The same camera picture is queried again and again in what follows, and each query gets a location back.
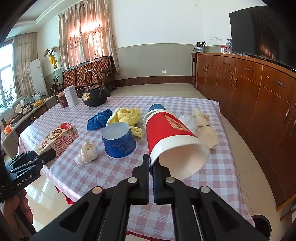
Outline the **black flat television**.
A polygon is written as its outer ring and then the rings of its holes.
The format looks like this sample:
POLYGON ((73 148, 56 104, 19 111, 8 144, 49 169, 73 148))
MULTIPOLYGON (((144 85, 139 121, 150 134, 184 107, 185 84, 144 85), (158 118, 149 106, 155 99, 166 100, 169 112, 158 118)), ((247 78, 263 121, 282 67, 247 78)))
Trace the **black flat television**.
POLYGON ((295 69, 295 23, 269 6, 229 14, 232 52, 295 69))

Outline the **beige cloth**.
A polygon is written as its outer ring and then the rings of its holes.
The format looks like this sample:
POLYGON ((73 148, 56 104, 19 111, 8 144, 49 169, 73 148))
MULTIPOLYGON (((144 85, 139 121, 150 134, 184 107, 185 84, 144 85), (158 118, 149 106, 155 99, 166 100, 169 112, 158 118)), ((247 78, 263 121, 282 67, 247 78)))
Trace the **beige cloth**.
POLYGON ((202 113, 198 108, 194 110, 193 117, 196 123, 196 132, 198 139, 210 150, 215 149, 219 144, 218 136, 212 129, 209 121, 209 115, 202 113))

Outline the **blue cloth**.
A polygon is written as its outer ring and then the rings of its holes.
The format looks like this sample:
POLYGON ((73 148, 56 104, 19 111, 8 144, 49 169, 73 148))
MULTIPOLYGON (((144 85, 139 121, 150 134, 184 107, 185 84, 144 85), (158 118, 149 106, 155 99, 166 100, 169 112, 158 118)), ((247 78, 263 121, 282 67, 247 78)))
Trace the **blue cloth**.
POLYGON ((93 116, 88 120, 87 130, 94 131, 102 127, 105 127, 111 115, 112 115, 112 111, 110 109, 107 109, 105 111, 102 111, 96 114, 95 116, 93 116))

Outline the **red white can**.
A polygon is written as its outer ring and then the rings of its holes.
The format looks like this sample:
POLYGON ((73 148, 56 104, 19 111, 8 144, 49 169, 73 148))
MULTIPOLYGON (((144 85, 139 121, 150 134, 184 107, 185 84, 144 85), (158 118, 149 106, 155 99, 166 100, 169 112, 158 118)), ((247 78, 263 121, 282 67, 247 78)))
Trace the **red white can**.
POLYGON ((222 53, 222 54, 227 54, 227 53, 228 53, 228 48, 227 48, 227 46, 221 46, 221 53, 222 53))

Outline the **white air conditioner unit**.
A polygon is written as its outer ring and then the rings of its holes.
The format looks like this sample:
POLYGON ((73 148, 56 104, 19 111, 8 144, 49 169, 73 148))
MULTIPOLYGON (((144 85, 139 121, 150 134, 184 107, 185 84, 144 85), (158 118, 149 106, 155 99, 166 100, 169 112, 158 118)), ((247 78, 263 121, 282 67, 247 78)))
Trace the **white air conditioner unit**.
POLYGON ((34 90, 39 93, 43 91, 46 95, 48 95, 46 83, 43 76, 43 71, 41 67, 41 62, 39 58, 30 62, 30 73, 31 79, 33 83, 34 90))

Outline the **black trash bin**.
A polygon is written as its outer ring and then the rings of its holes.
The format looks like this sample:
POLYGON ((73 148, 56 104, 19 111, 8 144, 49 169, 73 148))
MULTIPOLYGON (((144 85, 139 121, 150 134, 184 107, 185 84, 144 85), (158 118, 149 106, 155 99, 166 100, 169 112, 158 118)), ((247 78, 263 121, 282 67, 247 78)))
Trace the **black trash bin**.
POLYGON ((255 223, 255 228, 262 233, 268 240, 271 237, 271 224, 266 216, 263 215, 253 215, 252 219, 255 223))

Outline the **small potted plant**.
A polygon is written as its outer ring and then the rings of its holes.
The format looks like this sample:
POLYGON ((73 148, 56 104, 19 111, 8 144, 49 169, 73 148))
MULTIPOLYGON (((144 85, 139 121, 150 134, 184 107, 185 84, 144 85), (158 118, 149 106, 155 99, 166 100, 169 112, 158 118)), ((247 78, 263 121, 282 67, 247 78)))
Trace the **small potted plant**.
POLYGON ((207 51, 208 45, 205 41, 197 42, 196 46, 194 47, 193 52, 195 53, 204 53, 207 51))

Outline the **low side cabinet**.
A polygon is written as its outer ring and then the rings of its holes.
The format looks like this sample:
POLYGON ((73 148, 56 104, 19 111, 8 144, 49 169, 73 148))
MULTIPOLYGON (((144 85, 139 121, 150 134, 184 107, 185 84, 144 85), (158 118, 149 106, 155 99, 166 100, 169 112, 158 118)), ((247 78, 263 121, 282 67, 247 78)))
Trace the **low side cabinet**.
POLYGON ((11 158, 15 157, 19 148, 20 134, 42 114, 57 104, 56 97, 48 97, 40 106, 33 108, 30 113, 20 118, 14 125, 11 132, 2 140, 2 148, 4 152, 11 158))

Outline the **red paper cup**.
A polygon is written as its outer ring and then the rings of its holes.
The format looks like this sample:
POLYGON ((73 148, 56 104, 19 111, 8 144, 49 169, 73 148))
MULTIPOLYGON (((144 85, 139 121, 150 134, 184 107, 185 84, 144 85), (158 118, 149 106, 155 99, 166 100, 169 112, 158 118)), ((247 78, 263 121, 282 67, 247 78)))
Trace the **red paper cup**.
POLYGON ((149 111, 143 125, 147 136, 150 166, 156 161, 167 167, 172 177, 185 179, 208 161, 210 150, 171 111, 149 111))

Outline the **black cast iron teapot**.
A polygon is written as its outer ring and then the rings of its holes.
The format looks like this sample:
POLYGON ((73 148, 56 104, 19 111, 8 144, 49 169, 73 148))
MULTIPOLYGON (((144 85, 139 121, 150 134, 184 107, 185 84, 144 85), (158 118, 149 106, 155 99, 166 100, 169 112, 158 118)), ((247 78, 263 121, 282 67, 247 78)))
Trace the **black cast iron teapot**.
POLYGON ((82 101, 88 107, 97 107, 104 104, 108 97, 110 97, 110 93, 105 86, 102 86, 100 82, 97 85, 88 85, 87 81, 87 73, 90 72, 95 75, 97 81, 99 80, 98 74, 95 70, 90 69, 86 70, 84 74, 84 82, 87 88, 82 94, 82 101))

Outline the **red patterned rug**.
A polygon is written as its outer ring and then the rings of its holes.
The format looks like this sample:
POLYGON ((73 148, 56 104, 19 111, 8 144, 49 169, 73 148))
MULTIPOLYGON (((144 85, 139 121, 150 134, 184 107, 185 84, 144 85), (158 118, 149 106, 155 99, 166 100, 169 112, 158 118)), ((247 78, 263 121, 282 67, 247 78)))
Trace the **red patterned rug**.
POLYGON ((68 205, 72 205, 75 203, 75 201, 71 200, 68 196, 66 196, 59 188, 56 187, 56 189, 58 193, 62 193, 65 196, 65 200, 68 205))

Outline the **long wooden sideboard cabinet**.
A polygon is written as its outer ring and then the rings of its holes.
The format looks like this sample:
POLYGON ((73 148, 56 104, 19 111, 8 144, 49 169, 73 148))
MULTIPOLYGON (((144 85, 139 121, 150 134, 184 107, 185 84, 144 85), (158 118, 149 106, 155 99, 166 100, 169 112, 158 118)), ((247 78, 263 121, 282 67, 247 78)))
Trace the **long wooden sideboard cabinet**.
POLYGON ((192 84, 241 135, 262 168, 276 209, 295 200, 295 70, 269 61, 193 53, 192 84))

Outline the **yellow cloth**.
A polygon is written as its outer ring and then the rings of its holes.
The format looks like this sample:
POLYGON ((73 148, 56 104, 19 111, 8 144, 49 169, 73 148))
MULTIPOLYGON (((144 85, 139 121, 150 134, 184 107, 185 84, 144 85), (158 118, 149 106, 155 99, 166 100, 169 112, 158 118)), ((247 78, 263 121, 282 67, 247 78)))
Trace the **yellow cloth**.
POLYGON ((132 135, 137 138, 142 138, 142 129, 137 127, 141 120, 140 108, 116 108, 106 125, 113 123, 126 123, 129 125, 132 135))

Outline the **clear plastic bag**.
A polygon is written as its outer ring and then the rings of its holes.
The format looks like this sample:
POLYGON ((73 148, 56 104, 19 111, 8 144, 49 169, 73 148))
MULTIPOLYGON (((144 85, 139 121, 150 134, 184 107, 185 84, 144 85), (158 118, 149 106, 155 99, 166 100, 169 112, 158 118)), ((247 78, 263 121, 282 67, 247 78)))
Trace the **clear plastic bag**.
POLYGON ((178 119, 194 134, 197 133, 196 119, 190 114, 181 115, 178 119))

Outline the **dark red tea canister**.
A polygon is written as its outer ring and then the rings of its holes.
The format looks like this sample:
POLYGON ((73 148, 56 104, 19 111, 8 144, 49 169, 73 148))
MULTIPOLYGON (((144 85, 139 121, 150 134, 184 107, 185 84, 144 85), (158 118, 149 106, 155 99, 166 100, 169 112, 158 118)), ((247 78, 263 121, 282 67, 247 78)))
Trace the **dark red tea canister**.
POLYGON ((57 97, 58 97, 59 103, 60 103, 62 108, 65 108, 65 107, 68 106, 68 102, 67 102, 65 93, 63 91, 59 92, 57 97))

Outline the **blue paper cup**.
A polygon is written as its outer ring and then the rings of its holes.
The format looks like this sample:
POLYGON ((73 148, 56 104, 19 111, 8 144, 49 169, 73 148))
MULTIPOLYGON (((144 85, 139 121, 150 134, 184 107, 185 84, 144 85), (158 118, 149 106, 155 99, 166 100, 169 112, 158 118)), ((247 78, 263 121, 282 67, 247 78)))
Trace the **blue paper cup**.
POLYGON ((106 154, 112 158, 124 158, 137 147, 127 123, 117 122, 106 126, 102 131, 102 140, 106 154))
POLYGON ((158 110, 165 110, 166 108, 159 103, 153 104, 150 106, 148 113, 153 112, 153 111, 158 111, 158 110))

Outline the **wooden sofa bench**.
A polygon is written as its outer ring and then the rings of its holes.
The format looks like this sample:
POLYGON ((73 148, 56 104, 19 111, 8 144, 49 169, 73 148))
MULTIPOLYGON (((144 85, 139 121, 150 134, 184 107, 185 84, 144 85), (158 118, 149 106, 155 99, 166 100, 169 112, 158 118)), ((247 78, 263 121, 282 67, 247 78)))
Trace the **wooden sofa bench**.
POLYGON ((62 73, 63 88, 74 85, 80 98, 87 87, 100 85, 109 91, 116 90, 116 68, 112 56, 103 56, 70 67, 62 73))

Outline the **pink checkered tablecloth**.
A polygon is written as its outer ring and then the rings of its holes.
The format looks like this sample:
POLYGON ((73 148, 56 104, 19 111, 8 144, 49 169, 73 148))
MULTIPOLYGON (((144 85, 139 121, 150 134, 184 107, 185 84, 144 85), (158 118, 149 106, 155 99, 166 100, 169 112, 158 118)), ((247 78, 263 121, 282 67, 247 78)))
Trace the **pink checkered tablecloth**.
POLYGON ((101 130, 87 130, 88 120, 101 111, 115 110, 117 107, 140 108, 141 113, 145 114, 155 103, 162 104, 177 116, 191 114, 197 108, 209 115, 210 125, 217 133, 219 145, 210 152, 208 162, 201 170, 184 182, 193 187, 209 186, 247 221, 251 221, 217 102, 186 97, 114 96, 96 108, 90 108, 82 102, 73 108, 62 108, 57 104, 21 133, 18 144, 20 153, 32 151, 61 123, 73 124, 79 134, 51 168, 43 168, 44 176, 53 183, 54 189, 38 194, 37 198, 30 198, 36 222, 49 223, 68 207, 65 196, 58 193, 56 187, 71 200, 77 201, 92 187, 109 188, 129 177, 132 169, 142 163, 143 155, 148 152, 147 139, 142 137, 137 140, 137 147, 131 155, 122 159, 110 158, 104 150, 101 130), (78 165, 75 158, 86 141, 97 146, 99 156, 92 162, 78 165))

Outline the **white tea tin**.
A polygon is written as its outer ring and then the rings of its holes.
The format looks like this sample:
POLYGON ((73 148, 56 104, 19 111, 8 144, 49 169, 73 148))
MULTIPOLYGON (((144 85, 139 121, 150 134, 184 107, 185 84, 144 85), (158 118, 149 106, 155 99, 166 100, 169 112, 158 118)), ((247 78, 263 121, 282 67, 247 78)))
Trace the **white tea tin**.
POLYGON ((66 100, 67 100, 68 106, 70 108, 72 108, 78 104, 79 100, 78 100, 78 96, 76 93, 75 85, 71 85, 69 87, 66 87, 64 89, 64 94, 66 96, 66 100))

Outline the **white tissue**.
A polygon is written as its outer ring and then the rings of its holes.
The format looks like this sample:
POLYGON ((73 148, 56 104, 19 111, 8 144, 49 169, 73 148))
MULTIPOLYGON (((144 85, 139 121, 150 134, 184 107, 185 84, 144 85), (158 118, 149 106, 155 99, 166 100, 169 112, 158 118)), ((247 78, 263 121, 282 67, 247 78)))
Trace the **white tissue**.
POLYGON ((89 163, 99 156, 99 151, 94 143, 86 141, 83 143, 80 154, 75 158, 78 165, 89 163))

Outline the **pink patterned curtain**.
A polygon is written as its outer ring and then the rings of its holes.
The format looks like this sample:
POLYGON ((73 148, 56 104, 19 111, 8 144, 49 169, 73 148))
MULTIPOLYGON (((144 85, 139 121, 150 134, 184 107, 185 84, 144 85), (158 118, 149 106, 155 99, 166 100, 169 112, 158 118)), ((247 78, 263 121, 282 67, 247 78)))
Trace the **pink patterned curtain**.
POLYGON ((59 14, 60 62, 64 70, 112 56, 119 70, 110 1, 80 1, 59 14))

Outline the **red snack carton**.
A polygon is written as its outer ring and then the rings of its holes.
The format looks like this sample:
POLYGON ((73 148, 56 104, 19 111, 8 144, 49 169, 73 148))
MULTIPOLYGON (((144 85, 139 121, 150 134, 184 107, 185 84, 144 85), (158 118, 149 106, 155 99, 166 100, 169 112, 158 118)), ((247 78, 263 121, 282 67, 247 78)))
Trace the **red snack carton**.
POLYGON ((78 131, 71 123, 62 123, 40 141, 34 151, 41 155, 49 149, 56 151, 56 156, 45 164, 49 169, 66 149, 79 137, 78 131))

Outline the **yellow artificial flower plant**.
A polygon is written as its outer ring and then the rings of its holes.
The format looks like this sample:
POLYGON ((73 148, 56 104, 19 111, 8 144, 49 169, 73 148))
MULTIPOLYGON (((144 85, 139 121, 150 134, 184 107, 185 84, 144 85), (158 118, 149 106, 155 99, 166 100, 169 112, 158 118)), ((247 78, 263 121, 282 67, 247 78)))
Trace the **yellow artificial flower plant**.
POLYGON ((44 57, 47 57, 49 62, 51 63, 53 67, 53 73, 54 73, 54 84, 58 84, 58 78, 56 77, 55 70, 57 69, 57 60, 55 58, 55 53, 58 51, 58 46, 54 46, 51 49, 46 49, 44 51, 44 57))

